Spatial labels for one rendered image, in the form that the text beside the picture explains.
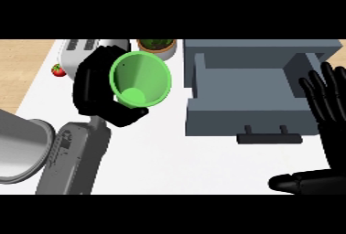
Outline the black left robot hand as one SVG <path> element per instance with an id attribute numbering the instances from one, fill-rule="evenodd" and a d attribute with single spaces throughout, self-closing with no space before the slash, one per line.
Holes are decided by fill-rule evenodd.
<path id="1" fill-rule="evenodd" d="M 117 127 L 135 123 L 148 108 L 129 108 L 114 100 L 110 70 L 128 51 L 119 46 L 100 46 L 80 63 L 73 83 L 73 104 L 85 116 L 100 116 Z"/>

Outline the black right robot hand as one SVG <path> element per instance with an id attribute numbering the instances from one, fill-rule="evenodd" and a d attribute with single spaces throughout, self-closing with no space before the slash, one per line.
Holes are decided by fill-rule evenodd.
<path id="1" fill-rule="evenodd" d="M 317 119 L 323 149 L 330 168 L 277 175 L 270 188 L 295 195 L 346 195 L 346 69 L 321 64 L 301 78 L 307 101 Z"/>

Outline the green cup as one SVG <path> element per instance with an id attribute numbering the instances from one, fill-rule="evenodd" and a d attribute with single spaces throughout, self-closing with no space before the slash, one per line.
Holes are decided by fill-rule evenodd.
<path id="1" fill-rule="evenodd" d="M 122 55 L 110 69 L 110 86 L 119 102 L 128 107 L 157 105 L 172 88 L 172 75 L 165 61 L 145 51 Z"/>

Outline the grey open drawer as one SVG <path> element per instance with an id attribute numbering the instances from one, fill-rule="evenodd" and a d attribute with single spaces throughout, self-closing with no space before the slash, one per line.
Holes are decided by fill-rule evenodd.
<path id="1" fill-rule="evenodd" d="M 193 93 L 185 134 L 234 136 L 250 127 L 255 133 L 315 135 L 317 121 L 298 80 L 321 69 L 313 53 L 296 54 L 283 69 L 210 69 L 196 54 Z"/>

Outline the red tomato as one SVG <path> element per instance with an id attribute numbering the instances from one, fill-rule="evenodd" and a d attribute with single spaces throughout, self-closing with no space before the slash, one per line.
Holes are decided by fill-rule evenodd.
<path id="1" fill-rule="evenodd" d="M 55 64 L 52 67 L 52 73 L 57 77 L 64 77 L 67 75 L 66 70 L 63 69 L 60 64 Z"/>

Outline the silver toaster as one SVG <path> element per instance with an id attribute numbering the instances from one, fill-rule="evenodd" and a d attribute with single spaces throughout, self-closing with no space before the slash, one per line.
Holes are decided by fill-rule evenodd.
<path id="1" fill-rule="evenodd" d="M 129 39 L 67 39 L 60 50 L 58 63 L 71 79 L 80 63 L 100 46 L 119 46 L 126 51 L 132 50 Z"/>

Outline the potted green plant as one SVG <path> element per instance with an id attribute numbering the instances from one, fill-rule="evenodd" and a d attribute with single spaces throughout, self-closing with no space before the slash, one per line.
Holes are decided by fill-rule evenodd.
<path id="1" fill-rule="evenodd" d="M 162 60 L 169 60 L 178 49 L 176 39 L 138 39 L 138 47 L 154 54 Z"/>

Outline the grey round pot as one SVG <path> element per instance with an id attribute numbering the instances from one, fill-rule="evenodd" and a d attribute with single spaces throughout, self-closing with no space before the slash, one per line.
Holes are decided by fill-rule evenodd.
<path id="1" fill-rule="evenodd" d="M 20 183 L 39 172 L 54 142 L 55 128 L 46 121 L 0 109 L 0 184 Z"/>

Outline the grey cabinet body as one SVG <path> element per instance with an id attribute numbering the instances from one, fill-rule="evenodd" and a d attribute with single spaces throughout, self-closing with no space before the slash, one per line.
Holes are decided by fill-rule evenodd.
<path id="1" fill-rule="evenodd" d="M 193 87 L 196 54 L 209 69 L 283 69 L 296 54 L 327 61 L 342 48 L 338 39 L 185 39 L 184 87 Z"/>

